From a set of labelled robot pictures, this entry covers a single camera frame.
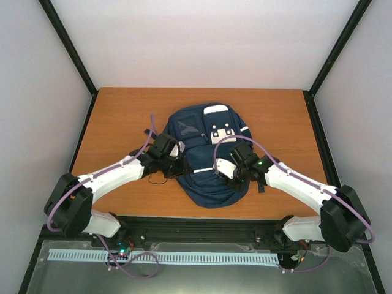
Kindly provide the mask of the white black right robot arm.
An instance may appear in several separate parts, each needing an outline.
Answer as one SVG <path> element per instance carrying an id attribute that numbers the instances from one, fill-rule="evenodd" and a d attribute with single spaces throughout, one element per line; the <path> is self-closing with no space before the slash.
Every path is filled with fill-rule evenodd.
<path id="1" fill-rule="evenodd" d="M 285 192 L 317 213 L 315 217 L 290 216 L 282 224 L 282 234 L 290 241 L 323 241 L 339 252 L 363 243 L 371 223 L 356 191 L 320 183 L 294 171 L 279 159 L 253 152 L 245 143 L 230 151 L 231 160 L 216 159 L 216 168 L 228 178 L 232 188 L 256 181 Z"/>

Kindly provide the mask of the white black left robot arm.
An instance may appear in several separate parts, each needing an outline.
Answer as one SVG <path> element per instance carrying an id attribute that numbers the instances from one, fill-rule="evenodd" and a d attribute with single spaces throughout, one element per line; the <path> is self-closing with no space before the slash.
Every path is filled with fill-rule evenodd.
<path id="1" fill-rule="evenodd" d="M 62 175 L 44 207 L 47 229 L 68 238 L 81 233 L 101 235 L 113 246 L 122 246 L 127 241 L 127 230 L 114 214 L 96 211 L 93 204 L 111 191 L 156 172 L 166 179 L 192 173 L 184 150 L 183 142 L 161 133 L 153 143 L 146 142 L 101 170 L 80 176 Z"/>

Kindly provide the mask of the navy blue student backpack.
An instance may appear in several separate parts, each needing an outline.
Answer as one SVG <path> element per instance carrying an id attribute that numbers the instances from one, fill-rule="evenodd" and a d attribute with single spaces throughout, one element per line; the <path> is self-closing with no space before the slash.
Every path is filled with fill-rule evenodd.
<path id="1" fill-rule="evenodd" d="M 253 148 L 247 124 L 231 106 L 215 102 L 182 108 L 169 117 L 162 133 L 185 144 L 184 155 L 194 172 L 176 180 L 196 205 L 223 208 L 246 195 L 229 188 L 225 175 L 214 173 L 215 160 L 231 160 L 236 145 Z"/>

